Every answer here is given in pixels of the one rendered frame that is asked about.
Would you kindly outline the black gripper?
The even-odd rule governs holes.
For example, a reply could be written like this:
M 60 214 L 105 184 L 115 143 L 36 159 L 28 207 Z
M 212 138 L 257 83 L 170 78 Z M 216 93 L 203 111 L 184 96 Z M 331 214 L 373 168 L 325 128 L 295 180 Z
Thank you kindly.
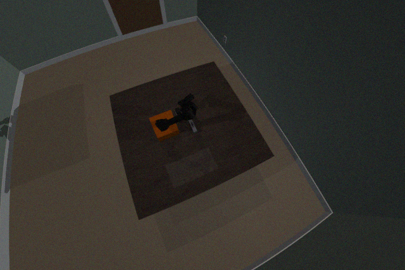
M 176 112 L 176 114 L 178 115 L 178 114 L 180 114 L 181 112 L 180 111 L 182 111 L 183 112 L 183 110 L 185 109 L 186 107 L 181 107 L 180 109 L 179 108 L 176 108 L 175 109 L 175 112 Z

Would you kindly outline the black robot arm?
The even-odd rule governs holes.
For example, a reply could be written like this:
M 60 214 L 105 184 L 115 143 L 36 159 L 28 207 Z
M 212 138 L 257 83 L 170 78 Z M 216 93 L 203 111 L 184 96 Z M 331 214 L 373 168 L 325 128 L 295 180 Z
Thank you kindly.
M 179 114 L 170 119 L 165 118 L 165 119 L 156 120 L 155 125 L 157 126 L 157 128 L 159 128 L 159 130 L 161 132 L 163 132 L 163 131 L 166 131 L 170 125 L 178 123 L 179 121 L 192 120 L 195 117 L 196 110 L 197 110 L 197 106 L 193 102 L 191 102 L 191 100 L 193 100 L 193 98 L 194 98 L 194 95 L 192 95 L 190 93 L 188 96 L 185 97 L 185 99 L 178 101 L 178 105 L 180 105 L 180 107 L 182 107 L 182 106 L 186 107 L 183 110 L 182 114 Z

